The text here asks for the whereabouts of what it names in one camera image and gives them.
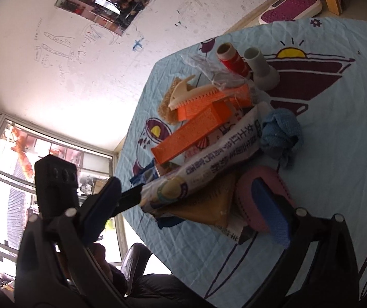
light blue tablecloth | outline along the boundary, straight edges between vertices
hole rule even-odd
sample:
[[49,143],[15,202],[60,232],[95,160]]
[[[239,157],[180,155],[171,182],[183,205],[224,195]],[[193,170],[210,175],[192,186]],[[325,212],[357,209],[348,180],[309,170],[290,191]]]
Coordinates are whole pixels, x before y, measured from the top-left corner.
[[[243,54],[261,49],[281,74],[270,92],[274,107],[298,115],[305,144],[295,166],[280,170],[298,206],[314,216],[345,215],[358,267],[360,291],[367,291],[367,22],[336,18],[276,22],[247,28],[194,45],[160,60],[154,66],[139,100],[116,176],[130,188],[133,167],[145,167],[150,148],[174,128],[163,123],[157,107],[174,77],[199,75],[185,65],[181,53],[216,59],[216,48],[231,42]],[[199,84],[206,84],[204,77]],[[277,163],[261,157],[260,163]],[[184,221],[158,229],[139,207],[124,216],[155,255],[187,286],[217,307],[239,308],[256,291],[279,258],[282,247],[268,234],[237,246],[206,225]],[[308,270],[298,274],[293,290]]]

blue rag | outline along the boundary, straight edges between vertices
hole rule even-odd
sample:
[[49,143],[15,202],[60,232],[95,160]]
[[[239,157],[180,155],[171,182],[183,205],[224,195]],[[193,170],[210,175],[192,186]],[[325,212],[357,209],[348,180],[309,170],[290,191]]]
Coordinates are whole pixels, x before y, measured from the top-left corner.
[[293,153],[302,147],[301,126],[292,111],[275,109],[262,120],[260,148],[283,168],[293,165]]

orange grater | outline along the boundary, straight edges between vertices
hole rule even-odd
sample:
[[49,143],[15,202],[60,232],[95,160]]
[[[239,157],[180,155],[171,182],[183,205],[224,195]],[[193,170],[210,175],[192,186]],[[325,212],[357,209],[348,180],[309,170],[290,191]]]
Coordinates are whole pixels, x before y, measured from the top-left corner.
[[211,103],[226,97],[228,97],[236,110],[252,106],[249,86],[244,84],[240,87],[226,89],[225,92],[217,91],[182,103],[182,105],[177,108],[178,121],[192,119]]
[[234,114],[229,100],[209,104],[199,114],[151,149],[158,163],[163,164],[183,153],[190,146],[223,125]]

blue gripper pad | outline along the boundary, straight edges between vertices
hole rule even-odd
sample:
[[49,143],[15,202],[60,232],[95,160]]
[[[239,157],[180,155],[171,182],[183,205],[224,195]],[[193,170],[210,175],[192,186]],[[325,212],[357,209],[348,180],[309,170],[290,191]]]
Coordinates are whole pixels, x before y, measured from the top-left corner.
[[253,180],[251,192],[253,201],[271,230],[275,242],[287,249],[292,239],[292,219],[281,211],[284,203],[280,198],[283,197],[274,195],[262,178]]
[[81,241],[85,246],[89,246],[98,239],[105,228],[105,223],[112,216],[118,205],[122,197],[119,179],[112,177],[99,195],[99,198],[84,220],[84,232]]

plastic bag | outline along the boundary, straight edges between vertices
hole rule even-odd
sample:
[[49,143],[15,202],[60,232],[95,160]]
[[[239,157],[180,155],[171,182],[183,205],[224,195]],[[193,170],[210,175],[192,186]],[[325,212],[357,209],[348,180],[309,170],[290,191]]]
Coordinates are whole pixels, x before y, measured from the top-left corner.
[[181,54],[187,65],[201,71],[219,90],[224,91],[228,88],[237,88],[245,83],[247,79],[239,74],[232,73],[220,62],[208,59],[200,54]]
[[[187,65],[201,71],[211,83],[228,96],[234,96],[234,89],[248,84],[249,94],[252,104],[259,103],[257,89],[252,80],[246,79],[243,76],[233,73],[218,61],[214,61],[200,54],[181,54],[181,58]],[[245,94],[242,92],[236,93],[235,98],[245,99]]]

